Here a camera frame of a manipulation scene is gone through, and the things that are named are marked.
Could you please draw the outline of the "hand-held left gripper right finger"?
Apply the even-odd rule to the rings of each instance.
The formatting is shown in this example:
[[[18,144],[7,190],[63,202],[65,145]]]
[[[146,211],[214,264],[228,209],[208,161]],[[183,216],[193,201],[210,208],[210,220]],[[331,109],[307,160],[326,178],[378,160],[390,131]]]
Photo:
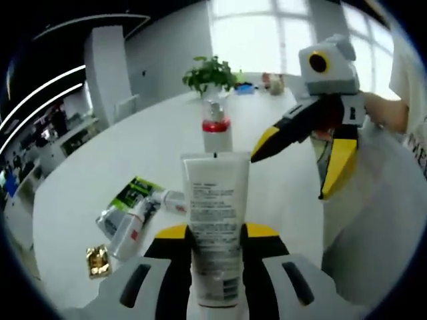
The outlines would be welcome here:
[[[341,297],[334,280],[277,231],[245,223],[241,232],[243,284],[249,319],[365,319],[367,310]]]

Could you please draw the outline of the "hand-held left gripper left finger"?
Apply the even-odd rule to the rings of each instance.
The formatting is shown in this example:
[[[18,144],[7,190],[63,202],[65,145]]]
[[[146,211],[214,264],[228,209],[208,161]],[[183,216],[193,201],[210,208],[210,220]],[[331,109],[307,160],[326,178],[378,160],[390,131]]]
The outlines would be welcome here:
[[[64,319],[186,319],[193,240],[187,225],[160,231],[144,255],[121,264],[97,297]]]

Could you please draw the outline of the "person's right hand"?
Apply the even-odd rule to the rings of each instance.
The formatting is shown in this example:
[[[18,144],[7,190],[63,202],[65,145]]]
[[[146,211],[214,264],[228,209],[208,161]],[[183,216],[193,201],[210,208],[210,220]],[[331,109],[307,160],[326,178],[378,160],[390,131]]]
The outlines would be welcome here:
[[[375,124],[405,134],[409,108],[403,100],[388,100],[368,92],[363,92],[363,96],[366,112]]]

